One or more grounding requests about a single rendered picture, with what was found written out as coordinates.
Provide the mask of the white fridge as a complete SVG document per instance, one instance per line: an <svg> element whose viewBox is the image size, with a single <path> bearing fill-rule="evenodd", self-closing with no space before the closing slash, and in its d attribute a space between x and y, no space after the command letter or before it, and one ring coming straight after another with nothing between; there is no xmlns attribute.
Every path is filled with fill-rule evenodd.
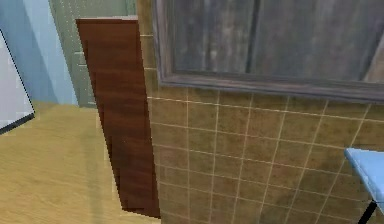
<svg viewBox="0 0 384 224"><path fill-rule="evenodd" d="M0 29L0 135L35 117L35 110Z"/></svg>

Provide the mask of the light blue table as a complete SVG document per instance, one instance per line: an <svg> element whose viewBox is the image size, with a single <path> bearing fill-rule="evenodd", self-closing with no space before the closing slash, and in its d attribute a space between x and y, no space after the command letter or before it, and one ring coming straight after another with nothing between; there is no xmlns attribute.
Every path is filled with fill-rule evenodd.
<svg viewBox="0 0 384 224"><path fill-rule="evenodd" d="M384 152L346 148L344 155L371 196L358 221L358 224L367 224L377 208L384 213Z"/></svg>

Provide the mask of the dark brown wooden door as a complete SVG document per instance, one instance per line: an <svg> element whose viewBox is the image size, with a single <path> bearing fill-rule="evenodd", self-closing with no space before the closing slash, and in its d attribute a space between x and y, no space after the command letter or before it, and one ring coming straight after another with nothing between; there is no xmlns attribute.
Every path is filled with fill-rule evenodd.
<svg viewBox="0 0 384 224"><path fill-rule="evenodd" d="M160 216L138 19L76 21L124 211Z"/></svg>

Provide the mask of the grey framed window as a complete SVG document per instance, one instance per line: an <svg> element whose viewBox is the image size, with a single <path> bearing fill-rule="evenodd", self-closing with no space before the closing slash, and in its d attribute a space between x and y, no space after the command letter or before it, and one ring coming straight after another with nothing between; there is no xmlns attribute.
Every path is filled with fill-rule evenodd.
<svg viewBox="0 0 384 224"><path fill-rule="evenodd" d="M384 0L152 0L163 85L384 103Z"/></svg>

